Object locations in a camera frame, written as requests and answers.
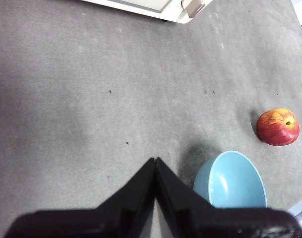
blue bowl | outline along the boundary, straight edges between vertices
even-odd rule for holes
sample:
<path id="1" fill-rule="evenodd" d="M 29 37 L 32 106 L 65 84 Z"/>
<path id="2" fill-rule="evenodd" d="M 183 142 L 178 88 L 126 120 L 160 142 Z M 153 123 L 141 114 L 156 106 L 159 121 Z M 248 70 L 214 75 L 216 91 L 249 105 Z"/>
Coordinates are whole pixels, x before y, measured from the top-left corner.
<path id="1" fill-rule="evenodd" d="M 194 191 L 217 208 L 266 207 L 260 174 L 237 151 L 208 160 L 196 175 Z"/>

white cabinet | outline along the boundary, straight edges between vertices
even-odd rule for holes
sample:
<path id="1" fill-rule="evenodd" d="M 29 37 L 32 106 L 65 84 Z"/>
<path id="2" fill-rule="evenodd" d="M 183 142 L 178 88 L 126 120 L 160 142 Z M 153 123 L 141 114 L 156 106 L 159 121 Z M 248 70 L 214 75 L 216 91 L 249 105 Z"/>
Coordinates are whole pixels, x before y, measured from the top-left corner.
<path id="1" fill-rule="evenodd" d="M 112 1 L 160 12 L 170 0 L 112 0 Z"/>

apple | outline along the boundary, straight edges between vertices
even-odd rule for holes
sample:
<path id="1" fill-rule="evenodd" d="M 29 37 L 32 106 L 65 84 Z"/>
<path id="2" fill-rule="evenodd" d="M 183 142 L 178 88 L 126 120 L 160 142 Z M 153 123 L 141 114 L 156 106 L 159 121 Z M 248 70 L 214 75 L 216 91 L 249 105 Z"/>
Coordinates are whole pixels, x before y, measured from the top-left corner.
<path id="1" fill-rule="evenodd" d="M 263 113 L 256 124 L 261 140 L 275 146 L 288 145 L 300 134 L 299 122 L 286 108 L 275 108 Z"/>

white appliance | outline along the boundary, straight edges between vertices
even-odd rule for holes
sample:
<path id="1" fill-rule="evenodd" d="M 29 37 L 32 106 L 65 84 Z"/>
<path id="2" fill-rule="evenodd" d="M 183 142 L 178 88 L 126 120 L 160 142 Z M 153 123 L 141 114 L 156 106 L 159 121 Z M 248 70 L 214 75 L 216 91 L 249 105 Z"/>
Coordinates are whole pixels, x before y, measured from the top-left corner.
<path id="1" fill-rule="evenodd" d="M 179 23 L 188 23 L 213 0 L 84 0 Z"/>

bowl rim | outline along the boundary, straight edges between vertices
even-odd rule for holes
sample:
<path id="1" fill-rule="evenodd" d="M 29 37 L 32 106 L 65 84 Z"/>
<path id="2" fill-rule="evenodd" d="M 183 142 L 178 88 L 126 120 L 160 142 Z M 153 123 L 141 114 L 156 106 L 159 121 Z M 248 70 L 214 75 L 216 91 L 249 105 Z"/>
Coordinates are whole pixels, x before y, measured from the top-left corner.
<path id="1" fill-rule="evenodd" d="M 263 181 L 262 181 L 262 178 L 259 174 L 259 171 L 256 169 L 256 167 L 254 166 L 254 164 L 251 162 L 251 160 L 245 156 L 244 154 L 238 152 L 238 151 L 235 151 L 235 150 L 228 150 L 228 151 L 225 151 L 225 152 L 222 152 L 221 154 L 219 154 L 215 159 L 214 159 L 214 162 L 212 163 L 212 166 L 210 168 L 210 171 L 209 171 L 209 175 L 208 175 L 208 198 L 209 198 L 209 203 L 212 204 L 212 198 L 211 198 L 211 194 L 210 194 L 210 178 L 211 178 L 211 172 L 213 171 L 213 168 L 217 162 L 217 160 L 219 160 L 222 156 L 224 156 L 225 154 L 237 154 L 237 155 L 240 155 L 242 156 L 244 159 L 246 159 L 250 165 L 254 168 L 254 171 L 256 172 L 256 174 L 258 175 L 259 177 L 259 180 L 261 182 L 261 185 L 262 185 L 262 189 L 263 189 L 263 194 L 264 194 L 264 199 L 265 199 L 265 207 L 268 206 L 268 202 L 267 202 L 267 197 L 266 197 L 266 192 L 265 192 L 265 187 L 264 187 L 264 184 L 263 184 Z"/>

